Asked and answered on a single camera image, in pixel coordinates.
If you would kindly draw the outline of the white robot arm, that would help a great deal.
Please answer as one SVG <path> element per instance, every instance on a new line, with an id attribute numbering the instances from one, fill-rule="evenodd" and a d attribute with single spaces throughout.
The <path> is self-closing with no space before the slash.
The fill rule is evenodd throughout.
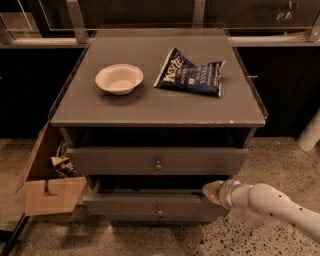
<path id="1" fill-rule="evenodd" d="M 273 217 L 320 243 L 320 214 L 296 204 L 268 184 L 218 180 L 205 184 L 202 192 L 211 202 L 226 209 L 243 209 Z"/>

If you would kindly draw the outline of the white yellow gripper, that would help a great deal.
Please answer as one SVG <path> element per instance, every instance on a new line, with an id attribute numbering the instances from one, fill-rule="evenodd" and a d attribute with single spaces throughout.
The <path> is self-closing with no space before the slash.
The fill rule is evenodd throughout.
<path id="1" fill-rule="evenodd" d="M 203 194 L 214 204 L 220 205 L 221 202 L 219 200 L 219 188 L 223 184 L 223 181 L 217 180 L 214 182 L 207 183 L 203 186 L 202 192 Z"/>

